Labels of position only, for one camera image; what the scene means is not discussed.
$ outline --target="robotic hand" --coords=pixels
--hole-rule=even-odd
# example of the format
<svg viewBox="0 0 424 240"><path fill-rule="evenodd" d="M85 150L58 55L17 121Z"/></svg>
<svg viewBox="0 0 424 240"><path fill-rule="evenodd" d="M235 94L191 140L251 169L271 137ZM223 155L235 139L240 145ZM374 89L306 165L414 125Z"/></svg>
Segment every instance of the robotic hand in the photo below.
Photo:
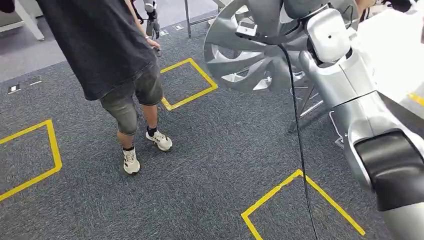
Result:
<svg viewBox="0 0 424 240"><path fill-rule="evenodd" d="M156 39L159 38L159 31L161 29L158 22L158 11L156 8L157 4L154 0L144 0L144 9L148 15L146 33L152 39L154 38L154 35L156 35Z"/></svg>

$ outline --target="gray shorts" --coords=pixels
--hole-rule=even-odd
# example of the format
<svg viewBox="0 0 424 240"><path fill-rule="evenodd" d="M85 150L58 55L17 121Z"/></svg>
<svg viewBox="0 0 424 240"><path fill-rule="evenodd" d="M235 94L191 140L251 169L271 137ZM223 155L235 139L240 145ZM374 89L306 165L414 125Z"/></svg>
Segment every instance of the gray shorts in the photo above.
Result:
<svg viewBox="0 0 424 240"><path fill-rule="evenodd" d="M134 93L140 104L145 106L156 105L162 100L160 75L158 64L152 62L143 69L139 78L116 87L100 99L101 106L116 119L121 133L133 136L138 128Z"/></svg>

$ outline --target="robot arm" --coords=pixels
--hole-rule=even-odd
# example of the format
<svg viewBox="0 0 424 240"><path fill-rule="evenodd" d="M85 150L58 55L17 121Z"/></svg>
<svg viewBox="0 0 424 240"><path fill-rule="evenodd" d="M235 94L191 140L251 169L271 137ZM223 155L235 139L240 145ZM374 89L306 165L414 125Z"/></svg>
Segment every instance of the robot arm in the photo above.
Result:
<svg viewBox="0 0 424 240"><path fill-rule="evenodd" d="M309 49L299 61L324 102L334 109L355 178L375 192L378 210L397 240L424 238L424 140L386 108L364 53L352 43L340 12L325 0L286 0Z"/></svg>
<svg viewBox="0 0 424 240"><path fill-rule="evenodd" d="M161 29L158 22L157 6L155 0L144 0L144 9L148 16L146 33L152 38L156 35L156 39L159 38L159 31Z"/></svg>

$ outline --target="floor marking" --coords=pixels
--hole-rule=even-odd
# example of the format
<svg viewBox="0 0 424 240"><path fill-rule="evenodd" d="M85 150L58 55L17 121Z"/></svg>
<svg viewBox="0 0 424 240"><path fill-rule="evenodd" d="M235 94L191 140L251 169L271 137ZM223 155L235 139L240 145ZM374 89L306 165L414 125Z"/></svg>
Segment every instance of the floor marking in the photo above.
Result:
<svg viewBox="0 0 424 240"><path fill-rule="evenodd" d="M39 84L39 83L41 83L42 81L36 81L36 82L33 82L33 83L31 83L30 84L30 86L32 86L32 85L36 85L36 84Z"/></svg>
<svg viewBox="0 0 424 240"><path fill-rule="evenodd" d="M61 160L61 155L59 153L59 148L58 148L58 142L56 141L56 134L55 134L55 129L53 128L53 122L51 119L48 119L46 121L43 121L39 124L36 124L34 126L28 127L22 131L19 131L15 134L12 134L10 136L7 136L5 138L0 139L0 145L7 143L10 140L13 140L19 136L22 136L24 134L27 134L29 132L32 132L38 128L41 128L43 126L46 126L47 128L47 134L48 134L48 140L50 142L50 148L51 148L51 154L53 156L53 162L54 162L54 167L44 173L42 173L41 175L38 175L24 183L22 183L19 186L16 186L12 189L10 189L9 191L0 194L0 202L3 201L4 199L7 199L8 197L28 188L29 186L36 184L38 182L40 182L41 180L47 178L48 176L57 173L61 168L62 168L62 160Z"/></svg>
<svg viewBox="0 0 424 240"><path fill-rule="evenodd" d="M19 87L19 83L18 83L16 85L10 86L9 89L7 90L7 94L13 94L20 90L21 88Z"/></svg>
<svg viewBox="0 0 424 240"><path fill-rule="evenodd" d="M168 34L170 34L170 33L167 30L161 30L159 32L159 36L165 36L165 35L168 35Z"/></svg>
<svg viewBox="0 0 424 240"><path fill-rule="evenodd" d="M184 65L186 63L190 63L200 73L200 75L210 84L210 87L208 87L205 90L198 92L198 93L196 93L192 96L189 96L186 99L181 100L181 101L179 101L175 104L170 104L168 102L168 100L165 97L163 97L162 103L163 103L163 105L165 105L166 109L168 109L169 111L174 110L174 109L176 109L176 108L178 108L178 107L180 107L180 106L182 106L182 105L184 105L184 104L186 104L190 101L193 101L193 100L195 100L195 99L197 99L197 98L199 98L199 97L201 97L201 96L203 96L203 95L205 95L209 92L212 92L213 90L218 88L218 85L206 74L205 71L202 70L202 68L192 58L188 58L188 59L186 59L184 61L180 61L180 62L178 62L178 63L176 63L172 66L166 67L166 68L162 69L160 71L160 73L161 74L166 73L166 72L173 70L175 68L178 68L181 65Z"/></svg>
<svg viewBox="0 0 424 240"><path fill-rule="evenodd" d="M265 194L263 197L261 197L255 204L250 206L246 211L244 211L241 214L241 217L243 218L244 222L246 223L247 227L251 231L252 235L256 240L263 240L261 235L259 234L258 230L256 230L255 226L253 225L252 221L249 219L249 215L253 213L257 208L259 208L262 204L264 204L267 200L269 200L274 194L276 194L278 191L281 190L281 188L290 182L293 181L293 179L297 177L303 177L304 174L302 170L297 169L292 175L290 175L288 178L286 178L282 183L274 187L271 191L269 191L267 194ZM357 231L360 235L364 236L365 231L364 229L359 226L359 224L348 214L346 213L340 205L338 205L322 188L320 188L312 179L310 179L308 176L306 176L306 182L311 185L321 196L327 200L328 203L330 203Z"/></svg>
<svg viewBox="0 0 424 240"><path fill-rule="evenodd" d="M175 25L175 27L174 27L174 28L175 28L175 30L177 30L177 31L178 31L178 30L181 30L181 29L184 29L184 27L182 27L181 25Z"/></svg>
<svg viewBox="0 0 424 240"><path fill-rule="evenodd" d="M414 93L408 94L408 97L410 97L412 100L414 100L416 103L424 106L424 97L418 96Z"/></svg>

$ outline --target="white sneaker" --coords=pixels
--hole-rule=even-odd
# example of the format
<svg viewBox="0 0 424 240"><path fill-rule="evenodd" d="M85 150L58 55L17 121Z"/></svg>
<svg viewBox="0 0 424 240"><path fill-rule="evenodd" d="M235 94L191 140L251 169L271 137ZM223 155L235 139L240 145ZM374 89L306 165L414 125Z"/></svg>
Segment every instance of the white sneaker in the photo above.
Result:
<svg viewBox="0 0 424 240"><path fill-rule="evenodd" d="M157 147L162 151L168 151L172 147L172 140L160 131L156 131L153 136L150 136L146 131L146 138L156 143Z"/></svg>
<svg viewBox="0 0 424 240"><path fill-rule="evenodd" d="M140 170L140 162L137 161L136 149L123 152L123 169L128 174L135 174Z"/></svg>

